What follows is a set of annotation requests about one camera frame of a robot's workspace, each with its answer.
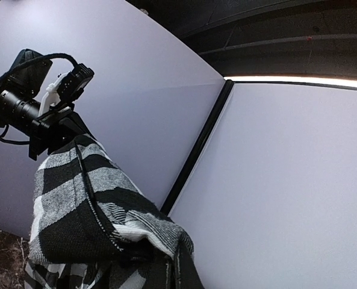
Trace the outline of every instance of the black and white fabric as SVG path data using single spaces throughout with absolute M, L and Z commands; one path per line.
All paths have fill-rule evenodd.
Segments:
M 40 165 L 35 180 L 26 289 L 184 288 L 171 278 L 184 278 L 182 254 L 194 268 L 190 237 L 96 140 L 77 136 Z M 202 288 L 191 271 L 191 288 Z

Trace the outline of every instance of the black cable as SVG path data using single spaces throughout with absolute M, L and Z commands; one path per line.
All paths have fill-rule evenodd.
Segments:
M 14 68 L 12 68 L 9 71 L 7 71 L 6 73 L 4 73 L 2 76 L 0 76 L 0 84 L 2 84 L 12 74 L 14 74 L 24 68 L 27 68 L 28 66 L 42 62 L 43 60 L 50 60 L 50 59 L 56 59 L 56 58 L 67 59 L 72 63 L 72 65 L 74 67 L 78 65 L 78 62 L 76 62 L 76 60 L 71 55 L 68 55 L 65 53 L 53 53 L 53 54 L 48 54 L 48 55 L 44 55 L 44 56 L 39 56 L 34 59 L 28 60 L 18 66 L 15 66 Z
M 6 125 L 4 128 L 4 132 L 0 134 L 0 141 L 2 143 L 8 143 L 10 145 L 17 145 L 17 146 L 26 146 L 29 145 L 29 141 L 17 141 L 17 140 L 5 140 L 4 137 L 7 134 L 8 129 L 10 128 L 9 125 Z

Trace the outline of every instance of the fluorescent light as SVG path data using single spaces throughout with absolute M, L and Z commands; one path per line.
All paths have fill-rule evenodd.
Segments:
M 357 88 L 357 81 L 337 78 L 319 78 L 303 76 L 231 76 L 225 77 L 225 79 L 242 82 L 301 82 Z

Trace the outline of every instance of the black camera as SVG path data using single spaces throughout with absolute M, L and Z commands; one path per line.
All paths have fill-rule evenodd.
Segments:
M 51 59 L 65 58 L 73 64 L 73 70 L 54 86 L 57 103 L 40 114 L 44 103 L 36 101 L 40 88 L 52 66 Z M 5 128 L 0 141 L 13 145 L 29 145 L 29 156 L 37 156 L 48 149 L 50 154 L 71 141 L 78 134 L 88 133 L 79 115 L 73 111 L 73 102 L 84 91 L 94 76 L 94 71 L 78 64 L 70 55 L 43 56 L 30 49 L 22 50 L 10 70 L 0 77 L 0 128 Z M 4 139 L 9 126 L 29 136 L 29 141 Z

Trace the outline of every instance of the black frame strip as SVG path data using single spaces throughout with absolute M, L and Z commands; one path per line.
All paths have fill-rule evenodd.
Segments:
M 191 171 L 193 170 L 194 166 L 197 163 L 198 158 L 201 155 L 203 148 L 208 141 L 214 126 L 216 125 L 222 109 L 225 106 L 226 101 L 228 100 L 229 95 L 231 94 L 234 82 L 231 80 L 227 80 L 221 89 L 219 97 L 217 98 L 214 106 L 209 113 L 208 119 L 206 120 L 191 152 L 186 159 L 184 166 L 182 167 L 175 183 L 173 184 L 172 189 L 170 190 L 169 194 L 166 197 L 164 204 L 162 205 L 161 212 L 165 215 L 168 215 L 172 210 L 179 194 L 181 193 L 182 188 L 184 187 L 187 179 L 190 176 Z
M 236 84 L 243 83 L 254 83 L 254 84 L 295 84 L 295 85 L 305 85 L 305 86 L 317 86 L 317 87 L 328 87 L 330 89 L 345 89 L 345 90 L 355 90 L 357 87 L 345 86 L 337 84 L 323 84 L 323 83 L 313 83 L 313 82 L 295 82 L 295 81 L 235 81 Z

